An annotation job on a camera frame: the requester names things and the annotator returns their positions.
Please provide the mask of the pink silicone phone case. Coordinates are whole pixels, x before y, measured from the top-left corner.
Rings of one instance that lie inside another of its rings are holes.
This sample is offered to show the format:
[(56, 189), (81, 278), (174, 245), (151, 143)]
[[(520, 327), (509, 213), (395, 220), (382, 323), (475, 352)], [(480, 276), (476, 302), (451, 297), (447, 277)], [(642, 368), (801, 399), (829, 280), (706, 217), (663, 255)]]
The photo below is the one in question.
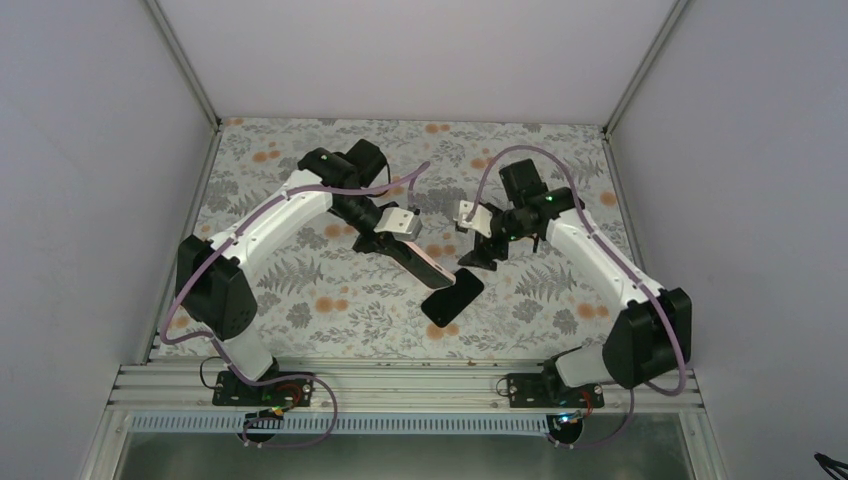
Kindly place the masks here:
[(395, 241), (392, 258), (431, 290), (453, 286), (456, 277), (413, 242)]

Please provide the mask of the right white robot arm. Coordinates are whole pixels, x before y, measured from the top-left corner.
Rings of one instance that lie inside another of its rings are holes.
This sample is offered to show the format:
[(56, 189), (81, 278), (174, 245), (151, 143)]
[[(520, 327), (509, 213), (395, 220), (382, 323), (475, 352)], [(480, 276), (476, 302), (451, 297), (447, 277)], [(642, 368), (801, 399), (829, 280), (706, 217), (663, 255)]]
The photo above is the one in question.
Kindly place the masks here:
[(462, 266), (493, 271), (507, 259), (511, 243), (544, 241), (586, 275), (614, 324), (601, 345), (557, 354), (542, 364), (541, 391), (565, 407), (589, 384), (626, 389), (647, 384), (672, 370), (683, 373), (691, 359), (692, 301), (639, 270), (600, 231), (583, 202), (568, 187), (550, 189), (534, 162), (525, 159), (499, 171), (511, 206), (477, 207), (474, 247)]

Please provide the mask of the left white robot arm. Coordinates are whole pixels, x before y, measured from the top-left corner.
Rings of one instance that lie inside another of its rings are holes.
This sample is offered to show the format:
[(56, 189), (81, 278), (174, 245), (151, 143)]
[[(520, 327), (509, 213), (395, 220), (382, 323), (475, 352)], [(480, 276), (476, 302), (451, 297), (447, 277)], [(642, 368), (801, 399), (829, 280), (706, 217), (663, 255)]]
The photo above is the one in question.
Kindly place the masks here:
[(358, 234), (355, 252), (386, 256), (429, 288), (422, 311), (438, 327), (449, 325), (483, 292), (483, 282), (472, 272), (451, 273), (415, 244), (421, 229), (416, 210), (375, 204), (378, 194), (397, 185), (375, 185), (388, 169), (387, 157), (365, 139), (346, 152), (317, 148), (245, 217), (207, 240), (190, 235), (180, 243), (169, 312), (183, 308), (204, 324), (199, 337), (213, 343), (252, 404), (270, 402), (279, 380), (277, 362), (252, 325), (258, 303), (250, 277), (318, 216), (331, 213), (343, 220)]

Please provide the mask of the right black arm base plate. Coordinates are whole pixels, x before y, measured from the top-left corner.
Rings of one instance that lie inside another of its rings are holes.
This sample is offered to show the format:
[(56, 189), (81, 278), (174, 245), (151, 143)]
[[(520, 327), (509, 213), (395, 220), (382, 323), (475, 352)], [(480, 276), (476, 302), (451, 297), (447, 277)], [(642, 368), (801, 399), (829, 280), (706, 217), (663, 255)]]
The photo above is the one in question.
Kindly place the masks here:
[(506, 380), (506, 395), (511, 408), (560, 408), (605, 406), (599, 384), (568, 387), (561, 380), (547, 379), (541, 373), (511, 373)]

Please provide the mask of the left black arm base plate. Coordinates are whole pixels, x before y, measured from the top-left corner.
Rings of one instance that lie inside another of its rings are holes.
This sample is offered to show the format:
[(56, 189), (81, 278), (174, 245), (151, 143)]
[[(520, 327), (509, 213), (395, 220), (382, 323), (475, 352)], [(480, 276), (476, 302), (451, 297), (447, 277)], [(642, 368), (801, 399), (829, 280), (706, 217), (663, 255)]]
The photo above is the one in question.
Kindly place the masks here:
[(295, 378), (268, 386), (243, 383), (231, 371), (218, 373), (211, 403), (238, 407), (309, 407), (314, 390), (311, 379)]

